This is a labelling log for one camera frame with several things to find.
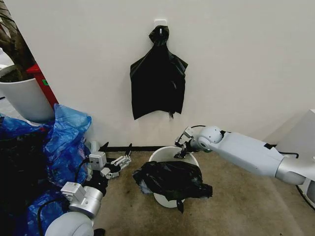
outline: plant pot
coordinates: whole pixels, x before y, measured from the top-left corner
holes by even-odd
[[[14,69],[14,65],[1,69],[0,78]],[[45,123],[54,119],[54,111],[36,79],[13,83],[0,82],[0,90],[25,119],[35,123]]]
[[[163,162],[163,161],[184,161],[199,167],[199,164],[196,158],[188,153],[184,159],[176,159],[174,158],[175,154],[180,152],[182,149],[180,147],[161,147],[156,150],[150,157],[149,161]],[[163,207],[167,208],[175,208],[177,207],[176,201],[171,200],[168,201],[166,197],[161,194],[154,193],[154,198],[158,203],[160,203]]]

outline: carpet floor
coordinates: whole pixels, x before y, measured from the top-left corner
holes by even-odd
[[[117,158],[122,152],[110,152]],[[294,185],[258,177],[214,152],[195,153],[203,181],[213,187],[210,199],[186,199],[185,211],[159,205],[141,193],[132,172],[152,152],[132,154],[121,176],[110,180],[94,228],[107,236],[314,236],[315,212]]]

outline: wire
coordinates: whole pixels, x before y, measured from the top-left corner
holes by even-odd
[[[296,152],[284,152],[284,151],[278,151],[281,154],[288,154],[288,155],[295,155],[295,159],[299,158],[299,154]]]
[[[206,127],[205,125],[195,125],[195,126],[192,126],[192,128],[196,128],[196,127]]]
[[[206,127],[205,125],[194,125],[191,128],[196,128],[196,127]],[[184,133],[182,133],[182,135],[179,137],[178,142],[182,139],[182,136],[184,135]]]
[[[279,151],[279,153],[281,154],[288,154],[288,155],[296,155],[295,159],[299,158],[299,154],[296,152],[284,152],[284,151]],[[312,206],[312,204],[310,204],[310,202],[306,199],[306,197],[304,196],[302,190],[299,188],[298,185],[295,186],[297,191],[299,192],[299,194],[301,195],[301,197],[304,199],[304,201],[310,206],[310,208],[312,208],[315,211],[315,207]]]
[[[89,161],[90,161],[90,160],[89,160],[88,158],[85,158],[85,159],[80,163],[80,165],[78,166],[78,168],[77,168],[77,170],[76,170],[76,172],[75,172],[75,176],[74,176],[74,182],[75,182],[75,183],[76,183],[77,180],[78,180],[79,171],[80,171],[82,165],[83,165],[84,163],[88,163]]]
[[[302,190],[299,188],[298,185],[296,185],[296,189],[297,189],[297,191],[299,191],[299,193],[302,196],[302,198],[304,199],[304,201],[315,211],[315,207],[313,207],[312,204],[309,203],[309,201],[306,199],[306,197],[304,196]]]
[[[63,199],[64,199],[64,197],[62,197],[62,198],[56,198],[56,199],[47,201],[47,202],[45,202],[43,205],[41,205],[41,206],[38,208],[38,212],[37,212],[37,224],[38,224],[38,231],[39,231],[39,235],[40,235],[40,236],[44,236],[43,227],[42,227],[42,225],[41,225],[41,219],[40,219],[41,210],[43,209],[44,206],[46,206],[46,205],[48,205],[48,204],[50,204],[50,203],[59,201],[59,200],[63,200]]]

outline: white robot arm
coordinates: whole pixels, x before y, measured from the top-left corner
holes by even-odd
[[[185,135],[189,140],[183,142]],[[197,133],[191,127],[176,139],[182,151],[175,155],[183,158],[187,152],[215,151],[225,160],[256,175],[278,178],[284,182],[300,185],[306,178],[311,180],[307,196],[315,202],[315,161],[282,155],[272,145],[239,134],[225,132],[215,126],[205,126]]]
[[[110,163],[107,163],[104,152],[91,153],[89,162],[93,170],[92,178],[85,182],[84,187],[74,182],[67,182],[62,187],[61,192],[69,200],[71,212],[54,220],[45,236],[103,236],[103,229],[98,229],[95,234],[93,222],[100,209],[101,199],[106,194],[108,180],[130,164],[130,155],[131,144],[123,156]]]

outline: black plastic bag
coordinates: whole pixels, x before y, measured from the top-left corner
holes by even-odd
[[[182,113],[186,62],[167,46],[167,26],[157,26],[149,35],[152,49],[130,67],[132,112],[138,119],[153,111]]]
[[[181,212],[181,200],[212,196],[212,187],[202,182],[199,167],[183,161],[147,162],[133,173],[133,178],[143,193],[158,193],[169,201],[176,200]]]
[[[47,178],[43,145],[47,130],[0,140],[0,210],[21,213],[41,192]]]

